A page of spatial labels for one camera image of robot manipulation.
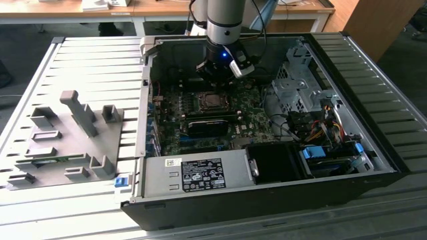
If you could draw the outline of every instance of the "metal frame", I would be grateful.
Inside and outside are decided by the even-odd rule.
[[[122,204],[122,210],[139,223],[142,229],[147,231],[317,209],[333,203],[345,204],[369,190],[387,187],[410,173],[403,158],[386,139],[386,135],[374,122],[366,106],[362,105],[313,34],[291,33],[270,34],[269,36],[305,38],[303,43],[307,50],[322,68],[341,100],[345,102],[347,110],[351,112],[355,123],[363,132],[362,135],[371,143],[381,159],[387,160],[394,167],[395,172],[379,170],[370,173],[355,173],[239,188],[223,188],[215,191],[179,192],[175,195],[162,196],[135,196]],[[166,42],[171,39],[183,42],[185,39],[191,41],[199,38],[166,36],[165,38],[159,37],[157,40]],[[146,176],[145,169],[138,169],[138,171],[142,176]],[[318,191],[322,191],[322,197],[318,196],[315,201],[307,201],[307,199],[317,197]],[[213,212],[207,211],[203,206],[214,206],[207,207]]]
[[[24,111],[24,108],[26,108],[26,105],[30,101],[30,98],[31,98],[31,95],[38,87],[38,83],[43,77],[43,74],[44,74],[44,70],[48,68],[48,65],[50,63],[52,62],[52,56],[55,56],[55,54],[58,53],[59,51],[59,48],[62,47],[60,44],[55,44],[52,43],[47,49],[47,52],[46,52],[46,55],[42,59],[42,63],[39,65],[39,68],[38,70],[35,71],[35,74],[34,74],[34,77],[30,81],[30,84],[28,84],[28,87],[27,87],[27,90],[20,98],[20,101],[18,103],[18,106],[15,108],[15,111],[12,113],[12,116],[6,124],[6,127],[3,129],[3,132],[2,132],[2,135],[0,135],[0,153],[2,151],[4,150],[4,147],[7,145],[7,142],[8,142],[8,138],[11,136],[11,133],[12,133],[12,129],[16,127],[18,125],[18,121],[19,121],[19,118],[20,116],[23,115],[23,111]]]
[[[310,32],[319,33],[327,24],[331,12],[274,14],[274,20],[307,20],[314,19]],[[111,17],[3,17],[0,24],[68,24],[68,23],[107,23],[107,22],[133,22],[137,36],[145,37],[145,22],[155,21],[187,21],[187,16],[111,16]]]
[[[370,64],[373,67],[373,71],[383,78],[383,80],[387,82],[389,86],[393,88],[393,90],[398,93],[398,96],[401,98],[401,101],[403,101],[407,106],[410,107],[410,110],[413,114],[417,116],[417,120],[422,123],[425,128],[427,128],[427,119],[425,115],[422,114],[422,111],[418,109],[418,107],[414,105],[414,103],[410,101],[409,97],[403,94],[395,83],[391,81],[389,76],[385,74],[383,70],[379,68],[379,66],[375,64],[373,59],[369,57],[369,55],[363,52],[362,48],[357,44],[355,40],[351,38],[351,36],[347,36],[347,40],[350,41],[350,45],[358,49],[361,52],[361,57],[363,60]]]

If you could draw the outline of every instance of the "aluminum workbench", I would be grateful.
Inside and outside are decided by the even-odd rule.
[[[10,191],[6,189],[19,153],[27,149],[35,106],[66,89],[77,89],[93,110],[115,104],[125,109],[118,173],[135,169],[135,142],[143,66],[141,38],[56,39],[42,60],[23,98],[0,136],[0,233],[6,239],[426,239],[427,132],[426,119],[375,67],[350,37],[317,33],[353,90],[413,174],[386,188],[371,190],[346,205],[241,221],[155,232],[121,210],[131,189],[114,180]],[[407,120],[417,119],[417,124]]]

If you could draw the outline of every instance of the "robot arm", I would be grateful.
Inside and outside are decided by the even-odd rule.
[[[198,0],[195,16],[199,27],[206,23],[207,47],[197,71],[206,80],[222,83],[231,73],[242,78],[255,70],[257,56],[249,55],[239,40],[242,26],[262,30],[277,5],[278,0]]]

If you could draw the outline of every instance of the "yellow wire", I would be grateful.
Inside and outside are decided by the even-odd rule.
[[[314,140],[315,138],[321,137],[322,134],[323,134],[323,131],[319,131],[319,132],[307,140],[307,142],[310,142],[310,141]]]
[[[339,132],[342,132],[342,127],[341,127],[341,125],[338,125],[337,123],[334,123],[334,126],[337,126],[338,129],[339,129]]]

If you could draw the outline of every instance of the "warning label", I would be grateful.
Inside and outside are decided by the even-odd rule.
[[[181,163],[182,185],[186,193],[226,188],[221,158],[183,161]]]

